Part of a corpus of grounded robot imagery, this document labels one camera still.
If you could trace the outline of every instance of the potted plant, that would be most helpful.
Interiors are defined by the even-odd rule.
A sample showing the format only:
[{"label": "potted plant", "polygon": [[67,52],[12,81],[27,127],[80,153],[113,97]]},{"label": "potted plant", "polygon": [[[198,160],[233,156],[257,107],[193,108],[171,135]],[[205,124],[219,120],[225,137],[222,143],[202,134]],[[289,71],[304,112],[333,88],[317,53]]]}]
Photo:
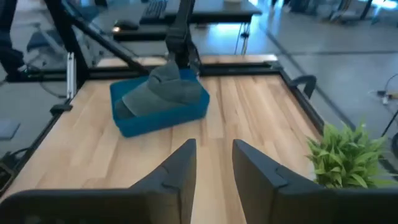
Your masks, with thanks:
[{"label": "potted plant", "polygon": [[375,177],[385,138],[369,139],[363,125],[354,131],[344,126],[342,131],[326,124],[323,138],[308,140],[312,152],[314,182],[328,188],[371,188],[382,182]]}]

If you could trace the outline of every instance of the blue plastic bin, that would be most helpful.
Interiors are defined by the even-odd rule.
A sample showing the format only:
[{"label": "blue plastic bin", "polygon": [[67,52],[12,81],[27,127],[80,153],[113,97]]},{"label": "blue plastic bin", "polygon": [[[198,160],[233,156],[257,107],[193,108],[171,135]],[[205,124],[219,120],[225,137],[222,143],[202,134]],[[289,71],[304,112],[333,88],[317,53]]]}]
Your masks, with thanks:
[{"label": "blue plastic bin", "polygon": [[[182,79],[198,82],[196,75],[192,70],[181,70],[180,76]],[[146,116],[140,116],[131,119],[119,119],[114,110],[115,102],[147,79],[148,77],[140,77],[132,80],[123,80],[113,83],[110,86],[113,119],[124,137],[137,136],[150,131],[168,128],[176,124],[203,118],[206,115],[210,96],[202,87],[200,101],[195,104],[181,106],[171,110],[152,113]]]}]

